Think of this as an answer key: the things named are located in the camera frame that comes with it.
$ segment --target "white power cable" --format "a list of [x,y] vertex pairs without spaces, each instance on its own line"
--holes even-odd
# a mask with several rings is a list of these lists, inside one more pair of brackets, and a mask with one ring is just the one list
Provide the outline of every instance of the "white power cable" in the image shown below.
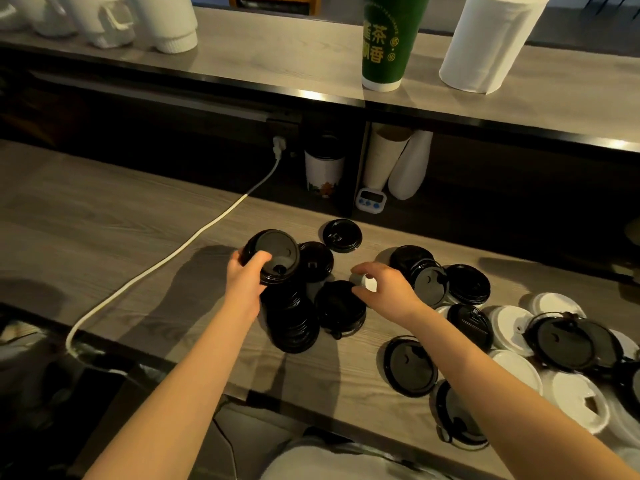
[[135,283],[139,282],[142,278],[144,278],[144,277],[148,276],[149,274],[153,273],[156,269],[160,268],[161,266],[163,266],[166,263],[168,263],[169,261],[171,261],[171,259],[173,259],[176,256],[178,256],[178,254],[180,254],[183,250],[185,250],[188,247],[188,245],[190,245],[193,241],[195,241],[200,234],[202,234],[204,231],[206,231],[212,225],[215,225],[218,222],[220,222],[220,220],[223,219],[224,217],[226,217],[229,214],[229,212],[231,212],[233,209],[235,209],[240,204],[240,202],[244,201],[244,199],[249,197],[249,194],[251,194],[254,190],[256,190],[256,188],[260,187],[260,185],[265,183],[269,179],[269,177],[273,175],[273,172],[276,171],[276,168],[278,167],[278,163],[280,163],[280,159],[282,158],[282,152],[283,152],[283,150],[286,149],[286,147],[287,147],[286,140],[281,136],[275,136],[273,138],[273,152],[275,154],[276,163],[273,165],[273,168],[267,174],[266,177],[264,177],[260,182],[258,182],[254,186],[252,186],[251,189],[249,189],[249,191],[247,193],[242,195],[242,197],[240,197],[233,204],[231,204],[231,206],[228,209],[226,209],[222,214],[220,214],[218,217],[213,219],[210,223],[208,223],[208,224],[204,225],[203,227],[201,227],[200,229],[198,229],[196,231],[196,233],[194,233],[190,238],[188,238],[188,240],[183,245],[181,245],[178,249],[176,249],[174,252],[169,254],[169,256],[167,256],[166,258],[162,259],[162,261],[159,261],[155,265],[151,266],[148,270],[143,271],[142,273],[137,275],[135,278],[130,279],[123,286],[121,286],[121,288],[119,288],[118,290],[114,291],[114,293],[109,295],[105,300],[101,301],[96,306],[94,306],[91,310],[89,310],[87,313],[85,313],[80,318],[80,320],[78,320],[76,322],[76,324],[73,325],[73,327],[71,327],[71,330],[69,331],[69,333],[67,335],[67,339],[65,340],[65,348],[67,349],[67,352],[69,353],[69,355],[71,355],[73,358],[75,358],[76,360],[78,360],[79,362],[84,364],[85,366],[90,367],[91,369],[96,369],[98,371],[104,371],[104,372],[110,372],[112,374],[119,374],[121,376],[129,378],[125,371],[119,371],[117,369],[103,369],[101,367],[96,367],[94,365],[88,364],[88,363],[84,362],[82,359],[80,359],[80,355],[78,354],[78,352],[72,346],[72,342],[73,342],[74,336],[76,335],[76,332],[78,330],[80,330],[80,327],[87,320],[89,320],[89,318],[94,316],[101,309],[103,309],[105,306],[107,306],[109,303],[111,303],[114,299],[119,297],[122,293],[124,293],[124,291],[128,290],[128,288],[130,288],[132,285],[134,285]]

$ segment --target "wooden countertop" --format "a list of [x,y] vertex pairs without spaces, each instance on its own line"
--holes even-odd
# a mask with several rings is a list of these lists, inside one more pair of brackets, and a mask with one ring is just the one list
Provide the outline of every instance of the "wooden countertop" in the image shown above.
[[140,29],[133,46],[101,50],[80,36],[0,33],[0,47],[170,73],[480,128],[521,125],[519,134],[640,152],[640,59],[524,47],[491,95],[457,91],[438,71],[450,38],[419,34],[404,81],[391,93],[360,83],[362,28],[243,11],[195,8],[199,45],[165,55]]
[[[0,140],[0,301],[66,325],[128,279],[176,249],[238,195]],[[200,336],[220,304],[231,250],[265,228],[297,241],[318,239],[325,214],[249,197],[185,252],[149,275],[84,327],[100,337],[172,362]],[[618,283],[503,255],[360,223],[363,245],[335,256],[334,275],[402,244],[443,264],[468,263],[492,282],[488,305],[516,305],[553,290],[588,316],[640,341],[640,294]],[[397,394],[382,379],[378,353],[400,327],[369,310],[363,329],[336,341],[321,333],[300,355],[271,345],[260,320],[229,382],[407,445],[432,458],[511,478],[491,448],[467,452],[436,434],[428,400]]]

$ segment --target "green paper cup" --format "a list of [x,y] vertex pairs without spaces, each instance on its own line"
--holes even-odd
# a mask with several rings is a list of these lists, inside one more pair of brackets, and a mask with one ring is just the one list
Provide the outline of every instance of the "green paper cup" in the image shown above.
[[373,91],[400,87],[429,0],[365,0],[362,85]]

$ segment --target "chinese character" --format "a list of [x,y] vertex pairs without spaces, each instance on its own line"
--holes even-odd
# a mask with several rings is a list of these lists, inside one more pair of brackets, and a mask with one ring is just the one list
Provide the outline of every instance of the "chinese character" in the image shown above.
[[385,39],[387,38],[385,30],[387,30],[387,28],[382,25],[373,25],[372,38],[376,43],[381,43],[382,45],[385,44]]
[[380,64],[382,57],[384,57],[385,51],[382,47],[373,46],[371,48],[371,62],[375,62],[376,64]]
[[371,22],[368,20],[364,21],[364,38],[371,40]]

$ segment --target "person's right hand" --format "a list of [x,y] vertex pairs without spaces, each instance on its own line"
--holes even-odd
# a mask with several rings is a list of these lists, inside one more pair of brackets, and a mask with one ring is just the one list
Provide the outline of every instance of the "person's right hand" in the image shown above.
[[376,279],[375,292],[363,286],[354,286],[351,290],[387,320],[412,331],[420,317],[425,316],[428,306],[416,296],[400,271],[379,262],[364,262],[354,266],[351,272]]

